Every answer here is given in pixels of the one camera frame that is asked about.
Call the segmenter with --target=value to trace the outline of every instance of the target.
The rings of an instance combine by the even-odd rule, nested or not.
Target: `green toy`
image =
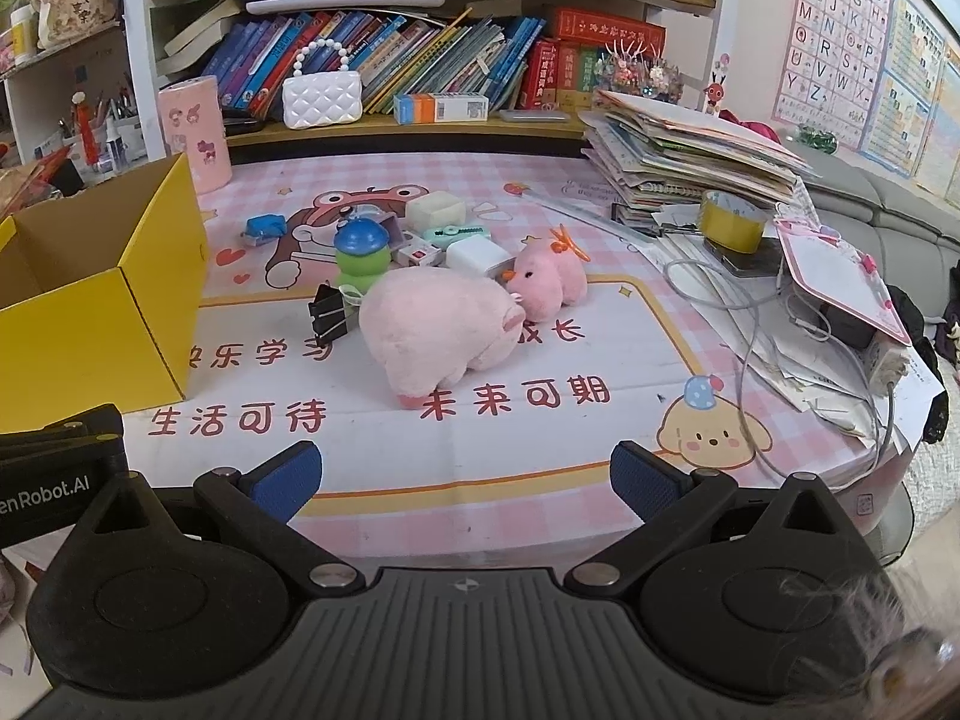
[[[371,218],[352,218],[333,237],[337,287],[353,287],[362,295],[390,268],[390,234]]]

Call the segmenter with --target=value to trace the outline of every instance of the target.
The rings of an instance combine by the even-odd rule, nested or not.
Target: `white cube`
[[[471,235],[446,248],[446,266],[461,274],[496,278],[514,264],[514,255],[482,235]]]
[[[406,205],[406,227],[422,234],[431,227],[461,225],[467,221],[467,205],[449,191],[431,191]]]

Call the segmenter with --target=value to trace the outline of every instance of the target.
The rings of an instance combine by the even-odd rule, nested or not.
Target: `blue cap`
[[[344,254],[363,257],[381,250],[390,242],[390,233],[371,218],[352,218],[333,236],[333,247]]]
[[[717,405],[709,376],[691,376],[683,385],[683,402],[692,409],[705,412]]]

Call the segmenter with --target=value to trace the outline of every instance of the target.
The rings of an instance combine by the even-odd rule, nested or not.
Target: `blue gripper pad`
[[[314,442],[297,442],[240,477],[239,490],[264,512],[289,522],[320,489],[323,459]]]
[[[675,504],[693,480],[635,442],[619,442],[610,456],[610,485],[644,522]]]

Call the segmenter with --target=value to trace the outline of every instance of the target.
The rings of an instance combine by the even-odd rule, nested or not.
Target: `wall poster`
[[[797,0],[774,119],[860,148],[877,90],[891,0]]]

